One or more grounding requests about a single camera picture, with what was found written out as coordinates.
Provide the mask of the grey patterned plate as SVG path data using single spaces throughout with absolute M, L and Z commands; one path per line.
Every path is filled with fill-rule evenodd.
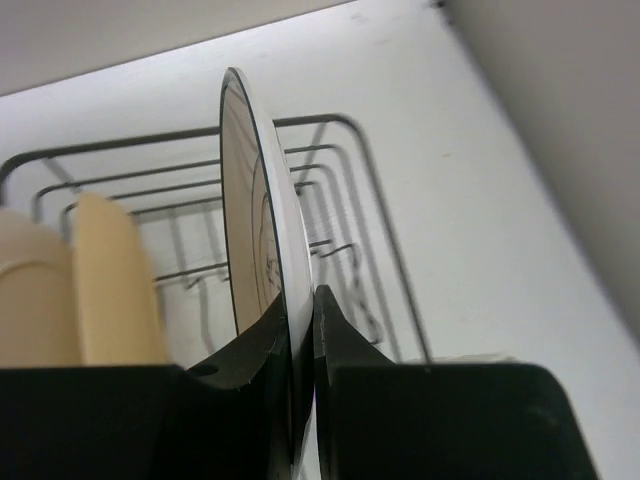
M 273 119 L 237 67 L 226 70 L 221 86 L 220 173 L 237 330 L 248 330 L 273 304 L 284 310 L 291 473 L 297 477 L 313 393 L 309 242 Z

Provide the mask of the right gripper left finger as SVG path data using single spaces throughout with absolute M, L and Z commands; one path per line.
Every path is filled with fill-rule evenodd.
M 5 369 L 5 479 L 287 479 L 281 299 L 221 350 L 178 365 Z

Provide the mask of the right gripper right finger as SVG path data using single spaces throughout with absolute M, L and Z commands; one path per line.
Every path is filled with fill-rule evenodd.
M 313 314 L 325 479 L 594 479 L 569 399 L 517 362 L 399 364 L 318 287 Z

